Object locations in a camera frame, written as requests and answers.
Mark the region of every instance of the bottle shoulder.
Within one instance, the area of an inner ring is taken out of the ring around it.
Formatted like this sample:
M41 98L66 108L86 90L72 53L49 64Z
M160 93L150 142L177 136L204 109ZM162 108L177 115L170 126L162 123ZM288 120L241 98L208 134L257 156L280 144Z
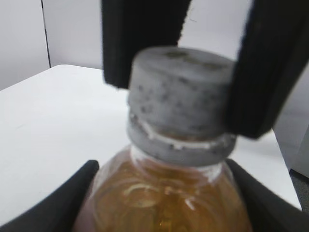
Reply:
M97 231L126 231L130 225L136 227L134 232L182 228L193 232L207 227L209 231L227 232L233 225L235 231L247 232L246 209L224 170L211 183L189 185L191 179L183 182L183 176L175 172L151 172L149 176L128 151L122 151L102 167L95 180L98 186L89 202L95 225L100 228Z

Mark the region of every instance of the gray bottle cap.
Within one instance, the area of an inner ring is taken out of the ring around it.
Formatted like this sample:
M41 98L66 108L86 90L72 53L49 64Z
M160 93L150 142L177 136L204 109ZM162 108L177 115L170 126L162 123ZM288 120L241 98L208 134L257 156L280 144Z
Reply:
M236 141L224 124L232 69L232 61L192 49L140 52L129 94L128 134L133 144L181 166L223 161Z
M224 115L233 64L193 49L143 50L132 67L131 112L180 137L215 138L226 131Z

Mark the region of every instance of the plastic bottle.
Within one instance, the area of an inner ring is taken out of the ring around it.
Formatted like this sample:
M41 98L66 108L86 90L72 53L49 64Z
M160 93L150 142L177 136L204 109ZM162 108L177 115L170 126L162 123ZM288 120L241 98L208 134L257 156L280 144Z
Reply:
M225 165L236 137L223 123L233 62L177 47L132 67L132 145L98 172L77 232L251 232Z

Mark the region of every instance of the white table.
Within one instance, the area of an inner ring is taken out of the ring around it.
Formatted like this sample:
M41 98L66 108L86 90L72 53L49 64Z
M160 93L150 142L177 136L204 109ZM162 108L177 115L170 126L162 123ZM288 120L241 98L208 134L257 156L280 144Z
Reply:
M0 225L48 196L87 160L104 164L129 143L127 92L102 71L60 65L0 91ZM232 155L300 208L275 135L240 138Z

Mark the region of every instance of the white wall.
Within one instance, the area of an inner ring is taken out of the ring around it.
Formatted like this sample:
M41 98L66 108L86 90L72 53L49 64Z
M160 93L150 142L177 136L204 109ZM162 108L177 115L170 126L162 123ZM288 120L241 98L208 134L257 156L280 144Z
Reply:
M100 0L43 0L52 66L102 68Z
M100 0L43 0L52 66L101 68ZM192 0L179 45L236 59L252 0ZM309 67L274 128L288 167L309 123Z
M0 90L49 68L40 0L0 0Z
M251 0L192 0L179 45L236 59Z

